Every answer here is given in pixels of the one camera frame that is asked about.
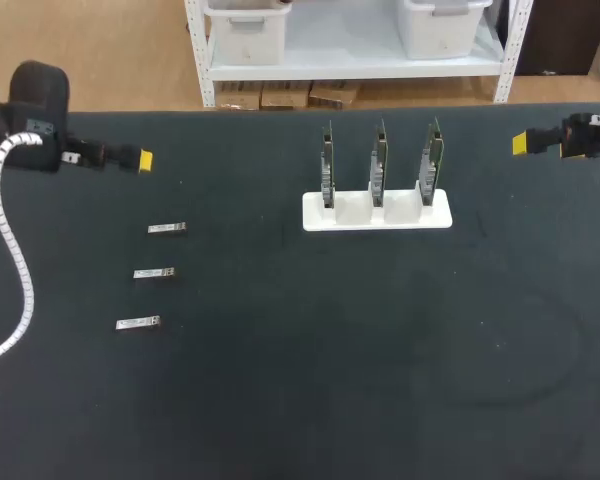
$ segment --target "plastic bin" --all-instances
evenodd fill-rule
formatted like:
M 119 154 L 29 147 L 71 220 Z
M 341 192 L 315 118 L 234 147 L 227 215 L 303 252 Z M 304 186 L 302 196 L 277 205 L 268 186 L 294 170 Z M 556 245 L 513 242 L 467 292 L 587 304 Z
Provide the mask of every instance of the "plastic bin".
M 469 55 L 492 0 L 398 0 L 398 28 L 408 58 Z
M 204 13 L 211 18 L 215 36 L 214 56 L 226 65 L 282 63 L 291 4 L 276 8 L 231 8 L 235 5 L 241 3 L 216 0 L 205 6 Z

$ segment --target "black tablecloth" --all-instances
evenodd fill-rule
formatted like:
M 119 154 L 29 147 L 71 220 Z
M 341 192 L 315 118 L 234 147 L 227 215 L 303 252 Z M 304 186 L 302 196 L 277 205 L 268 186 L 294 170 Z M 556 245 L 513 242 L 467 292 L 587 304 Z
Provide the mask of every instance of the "black tablecloth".
M 73 115 L 154 172 L 6 171 L 36 310 L 0 358 L 0 479 L 600 479 L 600 159 L 511 156 L 577 111 Z M 451 229 L 303 231 L 322 126 L 338 189 L 381 118 L 413 188 L 434 115 Z M 0 342 L 21 307 L 0 237 Z

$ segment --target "white coiled cable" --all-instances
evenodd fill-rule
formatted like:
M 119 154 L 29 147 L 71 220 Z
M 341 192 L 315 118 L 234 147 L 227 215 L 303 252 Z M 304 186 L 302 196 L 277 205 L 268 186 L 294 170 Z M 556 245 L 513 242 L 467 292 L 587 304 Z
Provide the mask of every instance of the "white coiled cable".
M 35 133 L 19 133 L 17 135 L 11 135 L 5 141 L 0 144 L 0 181 L 2 179 L 2 168 L 4 167 L 4 161 L 9 155 L 9 152 L 20 145 L 42 145 L 42 139 Z M 29 324 L 31 323 L 31 317 L 33 316 L 33 282 L 31 281 L 31 275 L 29 274 L 29 268 L 27 268 L 27 262 L 22 255 L 20 245 L 16 237 L 11 232 L 11 227 L 7 221 L 7 217 L 4 214 L 4 208 L 2 206 L 2 193 L 0 191 L 0 233 L 4 238 L 9 253 L 13 258 L 16 268 L 18 269 L 18 275 L 20 276 L 20 283 L 22 284 L 22 293 L 24 295 L 24 306 L 22 309 L 22 316 L 20 317 L 20 323 L 13 331 L 13 333 L 4 342 L 0 344 L 0 355 L 5 353 L 11 347 L 13 347 L 18 340 L 27 331 Z

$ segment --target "white stand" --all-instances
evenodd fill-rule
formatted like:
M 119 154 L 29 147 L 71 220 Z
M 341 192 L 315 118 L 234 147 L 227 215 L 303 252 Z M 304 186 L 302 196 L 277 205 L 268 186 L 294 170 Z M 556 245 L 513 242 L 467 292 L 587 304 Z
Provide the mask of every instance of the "white stand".
M 453 223 L 444 190 L 436 190 L 433 205 L 422 205 L 418 182 L 414 190 L 386 190 L 384 208 L 376 208 L 371 193 L 335 193 L 335 208 L 324 208 L 321 192 L 302 196 L 302 222 L 308 232 L 333 230 L 407 230 L 449 228 Z

